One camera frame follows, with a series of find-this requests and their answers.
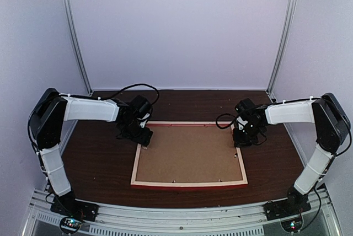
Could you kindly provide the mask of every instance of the robotic arm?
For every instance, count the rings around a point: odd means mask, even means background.
[[[55,89],[48,89],[30,115],[28,129],[42,171],[47,176],[55,195],[51,210],[60,214],[70,214],[78,220],[93,221],[98,209],[95,204],[76,201],[66,177],[59,150],[64,121],[115,122],[119,132],[117,138],[130,139],[148,146],[153,132],[145,127],[145,124],[151,113],[152,104],[140,95],[131,102],[124,103],[111,99],[60,94]]]
[[[302,174],[287,192],[285,201],[265,205],[268,220],[310,209],[307,196],[316,183],[326,174],[336,157],[338,148],[350,133],[350,121],[332,93],[321,98],[283,101],[270,105],[255,106],[250,99],[236,106],[238,116],[233,130],[236,147],[258,144],[258,134],[264,135],[267,125],[309,122],[315,124],[317,144],[315,151]]]

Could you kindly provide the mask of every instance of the white arm segment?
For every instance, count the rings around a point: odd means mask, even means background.
[[[68,120],[116,120],[119,107],[112,100],[81,99],[62,96],[67,100],[64,121]]]
[[[279,105],[270,105],[265,110],[268,124],[309,122],[315,123],[311,104],[314,100],[300,101]]]
[[[50,149],[43,149],[39,153],[55,194],[62,196],[69,193],[71,185],[67,180],[64,164],[61,160],[59,144]]]
[[[333,156],[330,152],[321,149],[319,144],[316,144],[314,154],[295,181],[294,188],[302,195],[309,193],[315,183],[324,175],[326,167]]]

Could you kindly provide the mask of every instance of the vertical metal post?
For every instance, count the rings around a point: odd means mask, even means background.
[[[275,85],[275,82],[276,82],[276,79],[278,76],[278,72],[280,70],[283,56],[285,54],[285,49],[286,49],[286,45],[288,42],[290,27],[291,27],[291,24],[293,21],[294,11],[296,9],[296,4],[297,4],[297,0],[288,0],[287,12],[286,12],[286,17],[285,17],[285,24],[284,24],[283,31],[282,31],[280,46],[279,46],[279,49],[277,52],[276,61],[275,61],[274,69],[272,71],[270,83],[267,88],[267,92],[270,97],[273,96],[272,91],[273,91],[273,88],[274,88],[274,85]]]
[[[73,23],[73,16],[72,16],[70,0],[63,0],[63,1],[64,1],[64,7],[65,7],[65,11],[66,11],[67,22],[68,22],[68,26],[69,26],[69,30],[70,30],[71,43],[72,43],[73,51],[74,51],[74,54],[76,57],[78,69],[79,69],[79,72],[82,76],[87,93],[91,94],[92,88],[91,88],[89,80],[88,80],[87,72],[85,70],[84,63],[82,60],[81,50],[79,48],[76,30],[75,30],[75,26]]]

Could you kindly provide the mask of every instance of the white wall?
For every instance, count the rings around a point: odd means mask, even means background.
[[[353,122],[353,2],[298,0],[274,93],[278,100],[332,92]],[[308,159],[313,125],[292,125]],[[335,160],[325,178],[344,235],[351,235],[353,148]]]
[[[265,89],[288,0],[71,0],[94,89]]]
[[[45,181],[26,135],[28,116],[48,87],[85,90],[62,0],[0,0],[0,41],[0,234],[18,235]]]

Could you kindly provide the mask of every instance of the wooden frame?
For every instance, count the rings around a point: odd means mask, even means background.
[[[200,125],[216,125],[215,122],[184,122],[184,121],[150,121],[149,125],[173,125],[173,126],[200,126]],[[219,122],[219,125],[228,125],[229,122]],[[137,145],[137,151],[135,156],[135,161],[133,164],[133,171],[131,177],[131,186],[132,187],[140,187],[140,188],[151,188],[151,189],[209,189],[209,188],[226,188],[226,187],[244,187],[248,184],[248,179],[245,173],[245,167],[243,162],[242,153],[240,148],[236,148],[237,158],[239,160],[239,166],[242,173],[242,180],[238,181],[224,181],[224,182],[212,182],[212,183],[156,183],[156,182],[145,182],[145,181],[137,181],[137,168],[138,162],[140,159],[142,146],[140,144]]]

